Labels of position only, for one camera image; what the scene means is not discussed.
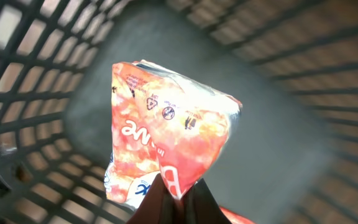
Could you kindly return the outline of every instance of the crumpled plastic packaging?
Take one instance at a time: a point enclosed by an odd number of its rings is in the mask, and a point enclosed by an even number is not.
[[[112,144],[107,197],[138,208],[160,172],[180,200],[219,157],[242,105],[154,63],[112,66]]]

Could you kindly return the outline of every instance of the round black logo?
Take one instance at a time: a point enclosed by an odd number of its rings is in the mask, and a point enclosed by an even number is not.
[[[167,106],[166,108],[164,108],[164,110],[162,110],[162,117],[170,120],[175,116],[175,111],[173,110],[172,107]]]

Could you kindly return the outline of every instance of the plastic crate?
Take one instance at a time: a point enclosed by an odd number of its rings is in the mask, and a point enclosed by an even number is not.
[[[220,205],[256,223],[358,223],[358,3],[134,1],[117,16],[123,3],[0,0],[0,223],[131,216],[102,182],[111,65],[142,58],[242,101],[204,176]]]

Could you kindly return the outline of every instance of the red plastic wrapper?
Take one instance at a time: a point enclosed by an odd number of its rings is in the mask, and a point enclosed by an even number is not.
[[[182,196],[218,158],[242,105],[233,97],[147,61],[112,67],[113,152],[109,199],[137,208],[160,172]]]

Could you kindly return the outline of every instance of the dark grey floor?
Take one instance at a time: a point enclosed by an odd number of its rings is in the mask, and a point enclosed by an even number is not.
[[[327,163],[321,121],[183,16],[138,2],[120,16],[66,113],[76,146],[102,165],[111,153],[111,65],[140,59],[242,101],[238,130],[204,176],[220,205],[275,223]]]

